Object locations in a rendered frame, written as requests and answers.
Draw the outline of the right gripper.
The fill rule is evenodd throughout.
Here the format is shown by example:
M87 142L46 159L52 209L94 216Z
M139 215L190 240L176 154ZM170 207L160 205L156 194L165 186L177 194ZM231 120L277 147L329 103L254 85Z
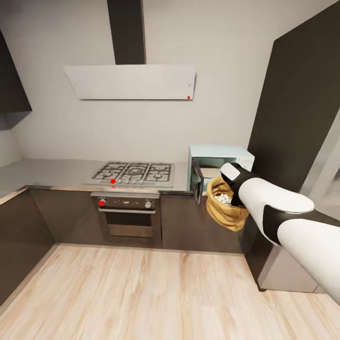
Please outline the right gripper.
M232 199L230 200L230 204L232 206L241 206L244 205L243 202L237 197L237 195L234 193L232 196Z

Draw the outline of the popcorn bag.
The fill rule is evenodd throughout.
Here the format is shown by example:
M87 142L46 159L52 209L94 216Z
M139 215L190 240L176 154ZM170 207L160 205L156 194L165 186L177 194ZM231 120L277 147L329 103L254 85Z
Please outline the popcorn bag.
M232 231L240 231L245 223L245 218L250 211L245 205L232 206L225 204L217 199L221 196L227 196L232 199L234 191L225 182L222 176L216 176L208 182L206 187L208 199L206 201L206 209L211 217L221 226Z

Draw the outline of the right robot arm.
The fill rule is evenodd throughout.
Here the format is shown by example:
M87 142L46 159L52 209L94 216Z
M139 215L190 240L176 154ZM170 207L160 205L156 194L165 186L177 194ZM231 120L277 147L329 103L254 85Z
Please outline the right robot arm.
M264 237L285 248L340 306L340 220L312 200L256 176L238 163L222 166L232 206L245 205Z

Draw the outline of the microwave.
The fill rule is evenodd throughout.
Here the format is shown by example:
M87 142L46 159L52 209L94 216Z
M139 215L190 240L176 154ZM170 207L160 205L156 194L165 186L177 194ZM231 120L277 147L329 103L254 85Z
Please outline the microwave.
M188 173L197 208L201 207L205 182L221 176L224 164L238 163L251 171L255 156L240 145L190 144Z

